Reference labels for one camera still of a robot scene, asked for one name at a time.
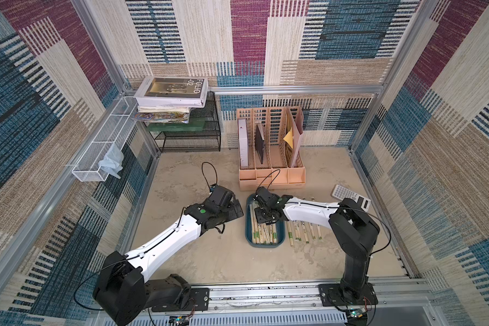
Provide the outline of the teal plastic storage box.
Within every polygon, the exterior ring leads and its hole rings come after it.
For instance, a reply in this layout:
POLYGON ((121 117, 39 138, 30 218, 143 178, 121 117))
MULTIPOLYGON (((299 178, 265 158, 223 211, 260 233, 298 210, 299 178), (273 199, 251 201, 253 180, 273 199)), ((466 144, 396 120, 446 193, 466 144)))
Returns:
POLYGON ((254 211, 257 205, 254 195, 249 195, 244 211, 245 238, 252 247, 265 249, 276 248, 286 239, 285 225, 282 222, 271 225, 258 224, 254 211))

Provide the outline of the chopsticks pair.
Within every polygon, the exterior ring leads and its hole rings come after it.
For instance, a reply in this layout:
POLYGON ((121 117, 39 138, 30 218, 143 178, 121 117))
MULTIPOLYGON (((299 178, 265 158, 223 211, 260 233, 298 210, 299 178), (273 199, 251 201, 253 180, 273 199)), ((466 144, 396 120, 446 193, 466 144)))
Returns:
POLYGON ((321 226, 317 225, 317 233, 318 233, 318 239, 323 240, 322 232, 321 232, 321 226))
POLYGON ((297 241, 301 241, 301 234, 300 234, 300 226, 299 226, 299 223, 297 223, 297 221, 295 221, 293 223, 294 225, 294 232, 295 232, 295 235, 296 235, 296 240, 297 241))
POLYGON ((317 237, 316 237, 316 233, 315 233, 314 224, 309 223, 309 222, 308 222, 308 224, 309 224, 309 228, 310 228, 310 231, 311 231, 312 240, 316 240, 317 237))
POLYGON ((287 234, 288 234, 288 238, 289 238, 289 244, 291 247, 294 247, 292 223, 290 221, 287 221, 286 226, 287 226, 287 234))
POLYGON ((302 226, 302 234, 304 236, 304 241, 306 244, 309 244, 310 243, 310 239, 309 239, 309 236, 308 236, 308 230, 307 230, 307 227, 306 227, 306 223, 304 221, 301 222, 301 226, 302 226))

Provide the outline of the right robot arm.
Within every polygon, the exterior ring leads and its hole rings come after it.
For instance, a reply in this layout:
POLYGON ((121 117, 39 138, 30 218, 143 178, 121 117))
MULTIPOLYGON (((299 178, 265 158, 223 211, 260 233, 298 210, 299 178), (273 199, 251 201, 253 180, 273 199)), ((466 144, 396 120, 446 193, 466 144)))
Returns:
POLYGON ((373 285, 368 282, 369 262, 380 228, 356 201, 324 203, 289 195, 278 196, 264 187, 254 195, 258 207, 255 217, 260 224, 301 221, 333 231, 345 252, 345 265, 339 283, 319 286, 324 306, 357 306, 378 304, 373 285))

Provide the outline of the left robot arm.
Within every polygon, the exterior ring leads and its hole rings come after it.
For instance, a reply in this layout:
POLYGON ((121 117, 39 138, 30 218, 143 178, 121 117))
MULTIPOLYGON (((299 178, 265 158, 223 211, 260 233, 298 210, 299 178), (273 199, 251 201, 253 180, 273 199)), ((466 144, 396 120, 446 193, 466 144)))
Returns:
POLYGON ((206 231, 223 232, 225 224, 243 216, 235 194, 222 186, 211 187, 209 197, 186 207, 181 217, 149 242, 125 254, 115 251, 104 261, 93 298, 117 325, 128 325, 148 308, 188 311, 195 307, 191 285, 178 274, 151 277, 184 246, 206 231))

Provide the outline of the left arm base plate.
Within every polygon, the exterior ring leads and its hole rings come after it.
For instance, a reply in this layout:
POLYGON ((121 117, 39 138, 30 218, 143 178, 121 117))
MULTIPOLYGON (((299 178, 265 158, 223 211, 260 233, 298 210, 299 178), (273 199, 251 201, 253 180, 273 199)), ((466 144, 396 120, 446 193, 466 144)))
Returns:
POLYGON ((207 311, 209 308, 210 289, 197 287, 186 290, 181 295, 160 300, 151 308, 152 312, 191 312, 207 311))

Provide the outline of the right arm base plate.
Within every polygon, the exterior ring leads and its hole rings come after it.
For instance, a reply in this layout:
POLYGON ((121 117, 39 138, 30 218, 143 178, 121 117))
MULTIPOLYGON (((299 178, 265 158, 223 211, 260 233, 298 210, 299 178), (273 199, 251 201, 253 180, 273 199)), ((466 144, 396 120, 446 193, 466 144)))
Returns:
POLYGON ((323 306, 375 306, 378 304, 374 287, 364 285, 360 291, 353 291, 339 283, 326 283, 318 286, 323 306))

